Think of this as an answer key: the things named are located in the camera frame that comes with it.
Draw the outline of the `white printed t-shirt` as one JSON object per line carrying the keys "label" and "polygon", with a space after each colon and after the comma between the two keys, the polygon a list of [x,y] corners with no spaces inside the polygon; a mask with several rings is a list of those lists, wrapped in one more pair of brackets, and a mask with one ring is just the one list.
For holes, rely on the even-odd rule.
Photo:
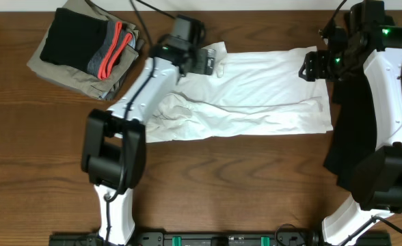
{"label": "white printed t-shirt", "polygon": [[178,82],[149,119],[147,142],[332,131],[326,82],[298,76],[316,47],[246,53],[230,53],[224,42],[210,47],[217,53],[212,75]]}

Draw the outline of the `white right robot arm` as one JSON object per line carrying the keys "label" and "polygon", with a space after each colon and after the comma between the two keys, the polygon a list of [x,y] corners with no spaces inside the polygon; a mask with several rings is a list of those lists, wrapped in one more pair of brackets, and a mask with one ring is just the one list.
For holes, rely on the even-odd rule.
{"label": "white right robot arm", "polygon": [[389,245],[371,232],[402,213],[402,27],[383,1],[362,1],[319,32],[327,44],[311,51],[298,75],[334,83],[340,105],[324,166],[349,197],[307,233],[306,245]]}

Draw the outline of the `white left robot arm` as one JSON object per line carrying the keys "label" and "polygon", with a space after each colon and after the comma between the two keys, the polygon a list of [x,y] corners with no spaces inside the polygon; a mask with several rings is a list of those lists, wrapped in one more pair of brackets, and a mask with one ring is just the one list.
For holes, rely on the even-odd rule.
{"label": "white left robot arm", "polygon": [[108,110],[90,112],[81,170],[88,174],[100,203],[102,245],[127,245],[135,230],[133,190],[146,166],[146,125],[159,103],[189,73],[210,75],[215,51],[202,48],[204,23],[174,19],[171,33],[150,47],[138,78]]}

